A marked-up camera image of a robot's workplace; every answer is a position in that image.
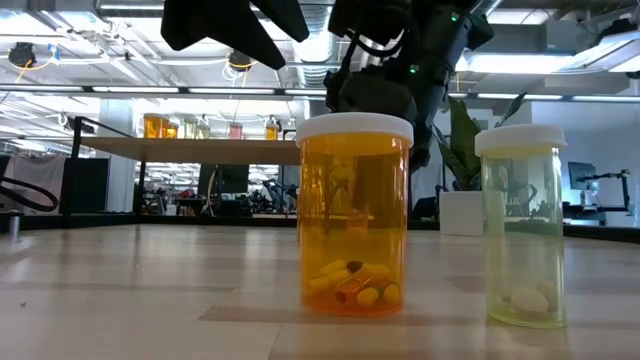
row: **yellow pill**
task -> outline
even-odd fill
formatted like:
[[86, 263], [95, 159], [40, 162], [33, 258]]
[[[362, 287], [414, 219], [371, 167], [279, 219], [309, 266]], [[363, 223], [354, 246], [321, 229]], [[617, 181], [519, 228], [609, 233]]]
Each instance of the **yellow pill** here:
[[368, 270], [376, 280], [385, 280], [391, 275], [391, 271], [386, 265], [364, 264], [362, 268]]
[[369, 306], [378, 300], [378, 290], [374, 288], [368, 288], [358, 293], [358, 304], [363, 306]]
[[307, 296], [313, 296], [323, 291], [329, 290], [331, 280], [326, 276], [313, 278], [307, 281]]
[[384, 289], [384, 299], [391, 304], [400, 304], [402, 301], [400, 297], [400, 287], [396, 284], [389, 284], [389, 286]]
[[338, 285], [343, 281], [347, 280], [349, 276], [351, 276], [351, 274], [349, 273], [349, 270], [346, 270], [346, 269], [338, 270], [334, 273], [331, 273], [331, 275], [329, 275], [329, 280], [331, 280], [332, 285]]
[[320, 275], [330, 275], [338, 270], [346, 269], [347, 263], [344, 260], [336, 260], [320, 269]]

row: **shelf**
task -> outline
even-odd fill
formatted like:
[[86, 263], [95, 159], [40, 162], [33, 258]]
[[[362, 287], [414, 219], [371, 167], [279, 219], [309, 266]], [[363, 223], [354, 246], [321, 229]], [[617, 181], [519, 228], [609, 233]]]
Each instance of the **shelf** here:
[[148, 162], [299, 165], [294, 141], [82, 138], [82, 145]]

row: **white cap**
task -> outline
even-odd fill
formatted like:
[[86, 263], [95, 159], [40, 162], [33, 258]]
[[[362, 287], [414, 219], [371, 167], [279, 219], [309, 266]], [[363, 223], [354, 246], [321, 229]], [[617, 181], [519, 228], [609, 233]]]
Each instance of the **white cap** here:
[[564, 131], [554, 125], [511, 125], [476, 135], [476, 155], [524, 148], [564, 148]]
[[296, 130], [296, 144], [319, 135], [376, 133], [390, 134], [409, 140], [413, 146], [413, 126], [399, 117], [376, 113], [335, 113], [305, 120]]

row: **potted plant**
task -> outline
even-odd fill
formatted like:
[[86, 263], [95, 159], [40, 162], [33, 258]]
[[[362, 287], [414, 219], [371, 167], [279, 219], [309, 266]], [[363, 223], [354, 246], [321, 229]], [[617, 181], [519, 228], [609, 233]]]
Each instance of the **potted plant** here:
[[[526, 93], [518, 95], [495, 127], [513, 116]], [[482, 236], [482, 179], [481, 162], [475, 154], [475, 138], [481, 129], [472, 119], [464, 101], [449, 97], [451, 107], [451, 136], [449, 141], [434, 125], [442, 158], [456, 178], [455, 191], [440, 194], [440, 232], [455, 236]]]

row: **white planter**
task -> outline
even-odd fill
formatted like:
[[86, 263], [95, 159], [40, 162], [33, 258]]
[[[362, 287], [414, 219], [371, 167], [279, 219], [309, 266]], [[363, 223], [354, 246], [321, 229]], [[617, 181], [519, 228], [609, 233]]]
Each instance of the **white planter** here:
[[484, 235], [482, 191], [440, 193], [440, 233], [452, 236]]

